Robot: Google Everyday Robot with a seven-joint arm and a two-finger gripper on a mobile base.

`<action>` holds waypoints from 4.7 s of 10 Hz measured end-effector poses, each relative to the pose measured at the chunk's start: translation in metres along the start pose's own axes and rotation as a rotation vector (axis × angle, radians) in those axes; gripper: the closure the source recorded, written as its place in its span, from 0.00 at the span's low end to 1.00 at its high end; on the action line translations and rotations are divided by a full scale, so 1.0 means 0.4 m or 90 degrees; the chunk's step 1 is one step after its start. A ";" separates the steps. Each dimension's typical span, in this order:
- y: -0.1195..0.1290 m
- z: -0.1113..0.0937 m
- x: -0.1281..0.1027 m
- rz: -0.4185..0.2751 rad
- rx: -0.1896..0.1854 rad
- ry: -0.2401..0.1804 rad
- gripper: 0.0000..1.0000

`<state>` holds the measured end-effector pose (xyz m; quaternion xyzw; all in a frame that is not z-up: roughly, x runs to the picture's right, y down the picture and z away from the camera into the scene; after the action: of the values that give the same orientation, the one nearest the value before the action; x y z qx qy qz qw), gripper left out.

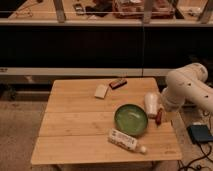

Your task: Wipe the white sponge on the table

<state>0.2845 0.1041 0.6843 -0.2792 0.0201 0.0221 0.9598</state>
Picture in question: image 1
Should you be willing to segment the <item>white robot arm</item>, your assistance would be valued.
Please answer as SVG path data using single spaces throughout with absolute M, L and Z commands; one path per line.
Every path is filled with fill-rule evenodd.
M 213 114 L 213 88 L 205 84 L 207 78 L 208 71 L 200 63 L 191 63 L 169 71 L 165 78 L 166 87 L 161 93 L 165 110 L 177 111 L 188 100 Z

